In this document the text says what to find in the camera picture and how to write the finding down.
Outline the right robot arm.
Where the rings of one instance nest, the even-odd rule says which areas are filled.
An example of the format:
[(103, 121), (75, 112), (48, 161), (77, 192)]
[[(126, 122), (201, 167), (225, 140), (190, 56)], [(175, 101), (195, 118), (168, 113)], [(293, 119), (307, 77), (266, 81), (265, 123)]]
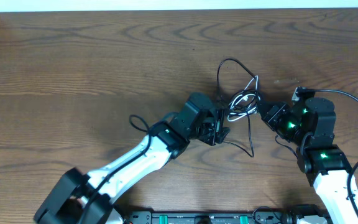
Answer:
[(358, 223), (358, 189), (345, 153), (334, 144), (334, 104), (324, 98), (285, 102), (259, 100), (262, 121), (297, 145), (297, 164), (323, 201), (333, 223)]

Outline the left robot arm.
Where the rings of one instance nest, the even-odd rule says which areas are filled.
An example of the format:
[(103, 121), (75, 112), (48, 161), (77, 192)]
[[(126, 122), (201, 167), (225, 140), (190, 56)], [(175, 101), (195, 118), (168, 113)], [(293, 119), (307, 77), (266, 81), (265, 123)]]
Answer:
[(141, 142), (115, 161), (86, 174), (65, 172), (34, 215), (36, 223), (124, 223), (118, 198), (146, 175), (182, 154), (193, 139), (220, 144), (226, 110), (203, 93), (192, 93), (178, 113), (145, 125)]

